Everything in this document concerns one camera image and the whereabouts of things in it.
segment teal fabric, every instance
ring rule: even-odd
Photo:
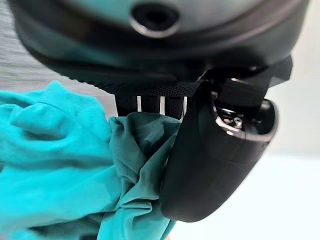
[[[164,165],[180,122],[159,114],[105,119],[91,96],[59,82],[0,91],[0,236],[6,240],[163,240]]]

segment black plastic casing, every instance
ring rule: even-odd
[[[160,192],[169,219],[197,222],[217,210],[238,188],[264,153],[278,127],[276,107],[260,116],[262,134],[233,131],[221,121],[202,84],[192,98],[169,155]]]
[[[8,3],[22,43],[54,71],[116,95],[183,97],[193,95],[208,68],[265,67],[288,57],[309,0],[265,0],[219,26],[163,39],[92,18],[63,1]],[[101,59],[89,58],[85,48]]]

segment black vertical bar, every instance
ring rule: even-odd
[[[115,96],[116,109],[119,117],[138,111],[137,96]]]
[[[160,96],[142,96],[141,111],[146,113],[160,113]]]
[[[184,109],[184,99],[182,96],[166,97],[164,106],[165,115],[180,120]]]

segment white wall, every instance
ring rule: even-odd
[[[280,126],[269,152],[320,156],[320,0],[309,6],[290,81],[269,89]]]

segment curved black grip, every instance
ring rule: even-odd
[[[167,162],[160,204],[172,220],[196,222],[218,209],[257,163],[277,128],[272,105],[271,135],[255,136],[248,124],[248,134],[233,135],[219,126],[208,87],[203,84],[192,98]]]

